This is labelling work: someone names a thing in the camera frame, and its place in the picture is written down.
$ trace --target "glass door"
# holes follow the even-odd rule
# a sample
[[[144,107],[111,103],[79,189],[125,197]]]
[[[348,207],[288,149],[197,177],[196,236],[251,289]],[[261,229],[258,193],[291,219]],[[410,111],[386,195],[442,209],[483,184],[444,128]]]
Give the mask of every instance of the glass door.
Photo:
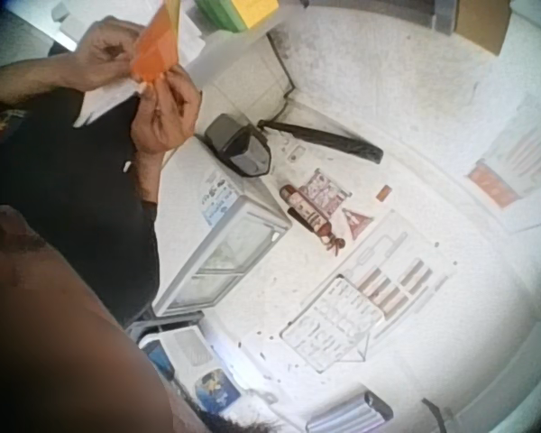
[[[252,214],[240,218],[184,284],[167,313],[215,305],[269,250],[279,237],[276,228]]]

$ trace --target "orange paper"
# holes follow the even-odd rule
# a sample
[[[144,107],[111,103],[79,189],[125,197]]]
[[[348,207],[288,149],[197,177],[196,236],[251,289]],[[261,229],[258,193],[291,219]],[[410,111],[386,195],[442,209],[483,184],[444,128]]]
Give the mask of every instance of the orange paper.
[[[179,24],[170,17],[163,5],[136,42],[132,71],[142,81],[152,82],[179,63]]]

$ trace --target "hair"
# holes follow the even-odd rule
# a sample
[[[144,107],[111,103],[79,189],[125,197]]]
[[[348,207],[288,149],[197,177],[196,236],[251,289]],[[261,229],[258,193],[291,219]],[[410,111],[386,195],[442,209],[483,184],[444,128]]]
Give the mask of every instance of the hair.
[[[192,410],[198,415],[200,420],[205,424],[205,426],[212,431],[213,433],[275,433],[276,429],[266,423],[253,423],[249,426],[241,426],[240,424],[221,417],[220,415],[207,412],[198,407],[198,405],[190,400],[188,397],[185,398],[187,404],[192,408]]]

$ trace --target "hand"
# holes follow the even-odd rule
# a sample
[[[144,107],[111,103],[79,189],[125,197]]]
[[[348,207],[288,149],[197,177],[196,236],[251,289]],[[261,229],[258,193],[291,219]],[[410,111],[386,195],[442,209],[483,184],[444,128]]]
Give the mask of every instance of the hand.
[[[178,149],[195,132],[201,100],[180,66],[147,85],[131,125],[137,150],[156,154]]]
[[[109,16],[94,23],[68,55],[68,85],[86,92],[130,75],[134,44],[143,27]]]

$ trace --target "black handle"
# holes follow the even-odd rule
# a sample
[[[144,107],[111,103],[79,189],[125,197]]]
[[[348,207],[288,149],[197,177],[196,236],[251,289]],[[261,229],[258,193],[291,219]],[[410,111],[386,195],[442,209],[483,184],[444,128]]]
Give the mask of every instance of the black handle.
[[[280,122],[271,122],[261,120],[258,123],[259,128],[276,129],[285,133],[292,134],[295,138],[304,140],[305,142],[319,144],[335,149],[336,151],[345,152],[353,156],[358,156],[364,160],[380,164],[383,156],[381,148],[365,142],[364,140],[355,140],[353,138],[343,137],[342,135],[331,134],[317,129],[305,128],[296,124],[282,124]]]

